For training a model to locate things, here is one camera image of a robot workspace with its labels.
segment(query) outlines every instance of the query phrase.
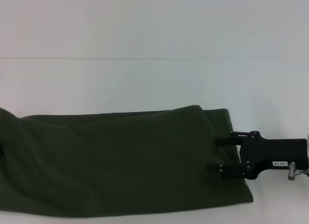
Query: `white wall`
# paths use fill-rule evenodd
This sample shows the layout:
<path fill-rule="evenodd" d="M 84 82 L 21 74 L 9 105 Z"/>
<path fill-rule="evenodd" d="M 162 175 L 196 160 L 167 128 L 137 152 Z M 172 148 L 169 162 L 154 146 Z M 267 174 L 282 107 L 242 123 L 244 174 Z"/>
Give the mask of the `white wall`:
<path fill-rule="evenodd" d="M 0 0 L 0 107 L 18 116 L 228 108 L 237 131 L 309 134 L 308 0 Z M 265 171 L 254 203 L 12 224 L 308 223 L 309 179 Z"/>

